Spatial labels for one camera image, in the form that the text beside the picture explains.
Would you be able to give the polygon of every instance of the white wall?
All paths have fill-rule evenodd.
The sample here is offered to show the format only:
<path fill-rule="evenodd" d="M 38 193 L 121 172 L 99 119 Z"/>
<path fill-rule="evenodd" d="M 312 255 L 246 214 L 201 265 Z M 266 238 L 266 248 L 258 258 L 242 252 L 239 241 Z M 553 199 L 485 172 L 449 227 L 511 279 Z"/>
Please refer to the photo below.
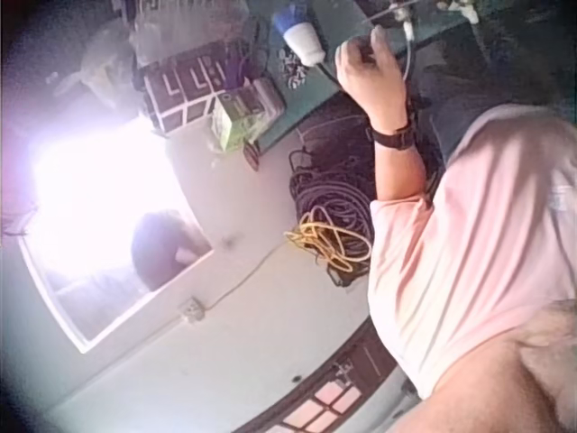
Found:
<path fill-rule="evenodd" d="M 313 372 L 368 315 L 366 282 L 347 294 L 286 245 L 203 322 L 150 338 L 190 296 L 211 305 L 295 224 L 287 157 L 298 141 L 280 143 L 255 173 L 240 153 L 215 163 L 208 140 L 204 126 L 192 126 L 170 154 L 215 252 L 88 354 L 66 340 L 19 252 L 5 247 L 3 373 L 65 431 L 230 431 L 289 392 L 295 375 Z M 382 398 L 384 410 L 392 399 Z"/>

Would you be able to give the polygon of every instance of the wristwatch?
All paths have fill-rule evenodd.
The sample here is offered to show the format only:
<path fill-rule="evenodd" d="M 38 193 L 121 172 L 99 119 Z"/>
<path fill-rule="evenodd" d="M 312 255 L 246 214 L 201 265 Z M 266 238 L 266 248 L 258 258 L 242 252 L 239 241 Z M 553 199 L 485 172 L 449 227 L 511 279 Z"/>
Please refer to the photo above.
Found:
<path fill-rule="evenodd" d="M 415 144 L 415 128 L 413 128 L 413 123 L 410 121 L 407 126 L 398 129 L 393 135 L 381 134 L 372 128 L 371 135 L 375 143 L 398 151 L 405 151 Z"/>

